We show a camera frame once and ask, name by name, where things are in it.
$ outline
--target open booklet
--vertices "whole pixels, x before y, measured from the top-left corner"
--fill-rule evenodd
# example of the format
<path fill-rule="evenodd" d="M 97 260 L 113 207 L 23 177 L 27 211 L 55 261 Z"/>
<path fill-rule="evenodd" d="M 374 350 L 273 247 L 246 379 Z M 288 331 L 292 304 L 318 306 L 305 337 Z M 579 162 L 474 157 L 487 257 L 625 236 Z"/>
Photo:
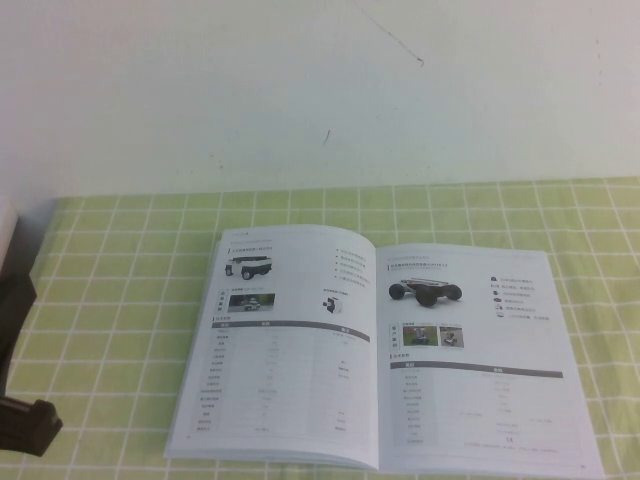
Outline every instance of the open booklet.
<path fill-rule="evenodd" d="M 167 457 L 602 478 L 543 252 L 218 243 Z"/>

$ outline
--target product image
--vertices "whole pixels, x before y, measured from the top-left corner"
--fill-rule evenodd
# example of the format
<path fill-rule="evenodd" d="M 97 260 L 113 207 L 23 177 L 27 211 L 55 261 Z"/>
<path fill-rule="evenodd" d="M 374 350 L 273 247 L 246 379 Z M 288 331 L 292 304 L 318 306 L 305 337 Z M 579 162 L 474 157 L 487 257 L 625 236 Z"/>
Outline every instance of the product image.
<path fill-rule="evenodd" d="M 336 297 L 329 297 L 326 301 L 322 302 L 322 306 L 327 309 L 329 313 L 342 313 L 342 302 Z"/>
<path fill-rule="evenodd" d="M 389 295 L 394 300 L 400 300 L 405 293 L 413 293 L 416 300 L 423 307 L 433 307 L 439 297 L 447 297 L 449 300 L 460 300 L 462 290 L 457 285 L 438 280 L 425 280 L 412 278 L 400 280 L 389 287 Z"/>
<path fill-rule="evenodd" d="M 434 325 L 403 325 L 402 344 L 410 346 L 438 346 L 438 330 Z"/>
<path fill-rule="evenodd" d="M 443 347 L 464 348 L 464 336 L 462 328 L 440 327 L 440 339 Z"/>
<path fill-rule="evenodd" d="M 255 310 L 260 310 L 260 302 L 258 302 L 255 298 L 252 298 L 244 304 L 245 312 L 253 312 Z"/>
<path fill-rule="evenodd" d="M 231 295 L 227 313 L 270 312 L 275 300 L 275 293 Z"/>
<path fill-rule="evenodd" d="M 266 275 L 271 271 L 272 260 L 270 257 L 235 257 L 227 260 L 225 273 L 230 277 L 239 273 L 245 280 L 251 280 L 254 275 Z"/>

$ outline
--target table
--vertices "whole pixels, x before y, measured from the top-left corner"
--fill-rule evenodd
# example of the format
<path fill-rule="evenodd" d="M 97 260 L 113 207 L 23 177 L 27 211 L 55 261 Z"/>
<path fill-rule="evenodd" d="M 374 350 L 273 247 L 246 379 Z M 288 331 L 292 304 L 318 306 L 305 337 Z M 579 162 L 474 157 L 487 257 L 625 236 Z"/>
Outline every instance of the table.
<path fill-rule="evenodd" d="M 0 452 L 0 478 L 386 478 L 162 458 L 215 240 L 282 223 L 547 251 L 605 470 L 640 478 L 637 177 L 61 199 L 8 394 L 51 400 L 65 428 L 42 459 Z"/>

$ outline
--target robot vehicle image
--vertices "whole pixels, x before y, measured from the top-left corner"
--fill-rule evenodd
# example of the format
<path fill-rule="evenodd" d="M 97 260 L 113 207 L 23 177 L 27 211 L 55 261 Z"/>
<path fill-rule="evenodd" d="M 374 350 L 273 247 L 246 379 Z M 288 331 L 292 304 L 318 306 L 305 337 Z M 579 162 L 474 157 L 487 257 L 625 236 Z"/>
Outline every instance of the robot vehicle image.
<path fill-rule="evenodd" d="M 447 297 L 449 300 L 462 298 L 460 287 L 438 280 L 412 278 L 400 280 L 400 283 L 394 283 L 389 287 L 389 296 L 394 300 L 400 300 L 405 293 L 413 293 L 418 303 L 423 307 L 433 307 L 440 297 Z"/>
<path fill-rule="evenodd" d="M 239 273 L 245 280 L 251 280 L 254 275 L 266 275 L 271 271 L 272 260 L 270 257 L 235 257 L 227 260 L 225 273 L 227 277 Z"/>
<path fill-rule="evenodd" d="M 262 305 L 260 305 L 260 303 L 255 298 L 252 298 L 251 300 L 249 300 L 247 303 L 244 304 L 244 311 L 255 312 L 256 310 L 260 310 L 261 306 Z"/>

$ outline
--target small product photo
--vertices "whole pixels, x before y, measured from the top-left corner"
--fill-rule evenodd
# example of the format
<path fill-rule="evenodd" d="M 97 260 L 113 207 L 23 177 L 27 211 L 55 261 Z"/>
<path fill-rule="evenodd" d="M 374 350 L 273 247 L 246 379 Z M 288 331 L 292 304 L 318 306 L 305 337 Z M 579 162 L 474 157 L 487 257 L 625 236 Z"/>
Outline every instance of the small product photo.
<path fill-rule="evenodd" d="M 457 285 L 439 280 L 426 280 L 424 278 L 412 278 L 400 280 L 389 287 L 389 296 L 394 300 L 400 300 L 406 293 L 413 293 L 416 300 L 423 307 L 433 307 L 440 297 L 449 300 L 460 300 L 462 289 Z"/>
<path fill-rule="evenodd" d="M 329 297 L 324 302 L 322 302 L 322 306 L 327 309 L 327 312 L 338 314 L 342 313 L 342 301 L 340 301 L 336 297 Z"/>
<path fill-rule="evenodd" d="M 235 257 L 227 260 L 225 273 L 227 277 L 239 274 L 244 280 L 251 280 L 255 275 L 266 275 L 271 271 L 273 261 L 270 257 Z"/>

